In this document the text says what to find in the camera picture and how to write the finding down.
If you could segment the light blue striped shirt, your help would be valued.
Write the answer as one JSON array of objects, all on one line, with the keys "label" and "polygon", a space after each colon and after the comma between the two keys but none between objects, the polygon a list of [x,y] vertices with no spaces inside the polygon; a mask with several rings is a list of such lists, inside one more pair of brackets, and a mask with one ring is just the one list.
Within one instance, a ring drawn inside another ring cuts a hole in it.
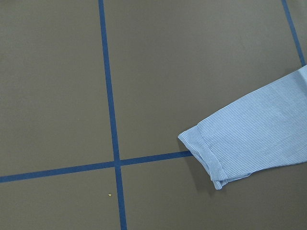
[{"label": "light blue striped shirt", "polygon": [[306,162],[306,67],[230,103],[178,138],[217,190],[261,170]]}]

